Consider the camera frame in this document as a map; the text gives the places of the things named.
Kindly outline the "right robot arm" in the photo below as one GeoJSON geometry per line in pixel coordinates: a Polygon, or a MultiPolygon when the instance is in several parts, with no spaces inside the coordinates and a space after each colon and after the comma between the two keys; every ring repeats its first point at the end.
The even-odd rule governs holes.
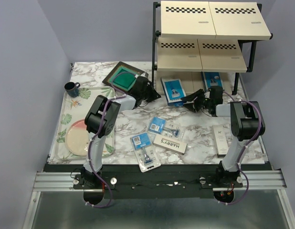
{"type": "Polygon", "coordinates": [[[219,163],[212,180],[220,187],[237,181],[241,163],[250,144],[264,134],[265,123],[257,101],[236,101],[223,103],[223,95],[229,95],[221,86],[212,86],[206,98],[202,89],[184,96],[184,107],[196,113],[205,108],[212,117],[228,117],[231,123],[232,143],[227,154],[219,163]]]}

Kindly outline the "blue Harry's razor box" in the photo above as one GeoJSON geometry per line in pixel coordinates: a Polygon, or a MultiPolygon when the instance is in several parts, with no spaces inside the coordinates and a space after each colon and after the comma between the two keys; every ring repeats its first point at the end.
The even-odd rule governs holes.
{"type": "Polygon", "coordinates": [[[182,87],[180,79],[160,79],[168,106],[180,107],[185,104],[182,100],[186,93],[182,87]]]}
{"type": "Polygon", "coordinates": [[[212,86],[223,88],[223,82],[219,72],[202,72],[201,73],[204,90],[207,92],[212,86]]]}

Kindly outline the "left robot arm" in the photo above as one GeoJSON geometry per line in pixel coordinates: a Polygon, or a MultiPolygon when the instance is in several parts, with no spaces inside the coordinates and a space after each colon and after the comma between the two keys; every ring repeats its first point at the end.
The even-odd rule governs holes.
{"type": "Polygon", "coordinates": [[[84,183],[89,188],[96,188],[100,185],[101,177],[98,172],[102,168],[105,139],[113,131],[118,114],[140,107],[143,101],[150,103],[160,98],[152,82],[144,76],[136,76],[133,86],[126,93],[113,84],[111,86],[121,95],[112,98],[97,96],[84,119],[87,132],[92,134],[87,159],[84,163],[85,170],[89,172],[84,177],[84,183]]]}

